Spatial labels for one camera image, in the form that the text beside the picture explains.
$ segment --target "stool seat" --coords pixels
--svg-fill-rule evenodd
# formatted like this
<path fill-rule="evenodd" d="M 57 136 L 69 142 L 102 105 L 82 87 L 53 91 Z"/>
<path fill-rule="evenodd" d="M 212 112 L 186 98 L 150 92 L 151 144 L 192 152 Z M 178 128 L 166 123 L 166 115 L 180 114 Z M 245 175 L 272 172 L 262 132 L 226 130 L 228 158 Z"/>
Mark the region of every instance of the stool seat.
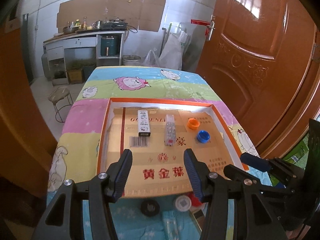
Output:
<path fill-rule="evenodd" d="M 60 100 L 67 97 L 69 94 L 70 90 L 67 87 L 59 87 L 48 96 L 48 100 L 55 106 Z"/>

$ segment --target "white wall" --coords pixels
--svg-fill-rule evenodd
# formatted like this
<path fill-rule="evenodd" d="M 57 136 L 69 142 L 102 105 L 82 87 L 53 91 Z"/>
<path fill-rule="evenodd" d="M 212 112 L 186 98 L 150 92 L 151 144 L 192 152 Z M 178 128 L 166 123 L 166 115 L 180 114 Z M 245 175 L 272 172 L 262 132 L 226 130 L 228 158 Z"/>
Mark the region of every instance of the white wall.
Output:
<path fill-rule="evenodd" d="M 21 16 L 29 14 L 28 39 L 33 75 L 43 75 L 41 56 L 43 41 L 57 33 L 56 17 L 60 3 L 68 0 L 21 0 Z M 160 31 L 138 31 L 130 33 L 124 45 L 124 54 L 135 54 L 145 57 L 150 49 L 156 49 L 159 54 L 163 31 L 172 22 L 190 22 L 190 19 L 210 20 L 215 0 L 166 0 Z"/>

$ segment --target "white round lid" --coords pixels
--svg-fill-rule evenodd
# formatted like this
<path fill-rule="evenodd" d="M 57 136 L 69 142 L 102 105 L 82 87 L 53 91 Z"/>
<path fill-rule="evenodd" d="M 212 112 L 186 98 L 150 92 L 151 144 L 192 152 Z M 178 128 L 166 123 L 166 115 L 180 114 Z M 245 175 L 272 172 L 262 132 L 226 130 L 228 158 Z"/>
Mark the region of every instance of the white round lid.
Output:
<path fill-rule="evenodd" d="M 191 207 L 191 199 L 186 195 L 181 195 L 174 201 L 174 206 L 180 212 L 186 212 Z"/>

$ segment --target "red stripe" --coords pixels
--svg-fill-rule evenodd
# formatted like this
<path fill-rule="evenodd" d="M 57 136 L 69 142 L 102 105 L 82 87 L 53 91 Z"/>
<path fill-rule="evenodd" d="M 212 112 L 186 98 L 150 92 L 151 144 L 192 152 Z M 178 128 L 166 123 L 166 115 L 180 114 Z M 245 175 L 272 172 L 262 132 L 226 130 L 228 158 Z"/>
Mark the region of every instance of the red stripe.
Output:
<path fill-rule="evenodd" d="M 120 155 L 123 153 L 124 147 L 124 120 L 125 120 L 125 107 L 122 112 L 122 124 L 121 124 L 121 139 L 120 139 Z"/>

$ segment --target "metal bowl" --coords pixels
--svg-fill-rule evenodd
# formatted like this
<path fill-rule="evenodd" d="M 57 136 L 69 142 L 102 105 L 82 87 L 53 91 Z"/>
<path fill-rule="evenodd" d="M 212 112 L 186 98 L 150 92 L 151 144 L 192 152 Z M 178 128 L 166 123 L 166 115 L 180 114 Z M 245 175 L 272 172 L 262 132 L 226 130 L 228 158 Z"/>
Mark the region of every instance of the metal bowl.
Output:
<path fill-rule="evenodd" d="M 79 30 L 79 28 L 80 28 L 80 26 L 75 26 L 72 28 L 65 27 L 65 28 L 63 28 L 63 33 L 64 34 L 72 34 L 72 33 L 75 33 L 77 30 Z"/>

